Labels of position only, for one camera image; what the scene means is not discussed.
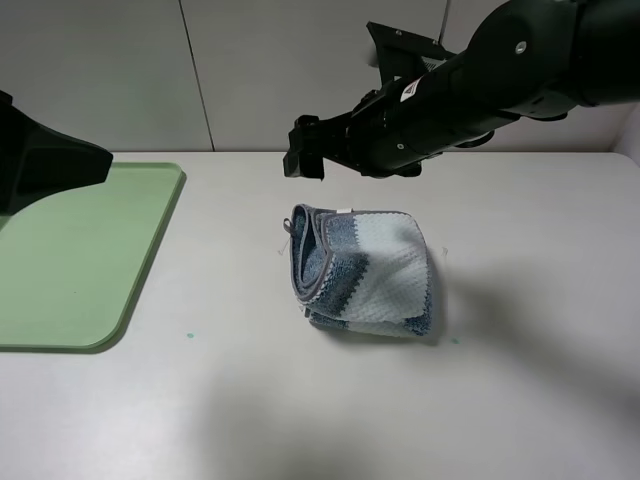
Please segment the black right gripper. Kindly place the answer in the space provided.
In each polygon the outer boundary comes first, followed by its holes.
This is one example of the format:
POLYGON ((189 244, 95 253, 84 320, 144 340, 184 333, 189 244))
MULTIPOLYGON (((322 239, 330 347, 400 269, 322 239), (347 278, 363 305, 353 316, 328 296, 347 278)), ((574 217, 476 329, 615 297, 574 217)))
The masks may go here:
POLYGON ((330 119, 302 115, 288 134, 286 178, 325 178, 324 159, 364 176, 416 176, 445 150, 445 93, 431 82, 393 82, 330 119))

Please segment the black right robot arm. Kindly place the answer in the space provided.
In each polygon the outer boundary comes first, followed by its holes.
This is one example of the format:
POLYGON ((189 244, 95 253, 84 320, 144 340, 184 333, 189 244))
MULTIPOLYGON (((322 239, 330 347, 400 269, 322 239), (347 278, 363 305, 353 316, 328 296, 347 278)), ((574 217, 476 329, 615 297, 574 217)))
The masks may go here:
POLYGON ((288 178, 322 179, 333 161, 371 178, 416 177, 449 148, 475 148, 520 119, 555 122, 576 107, 639 98, 635 1, 509 1, 467 48, 369 23, 381 86, 330 119, 299 117, 288 178))

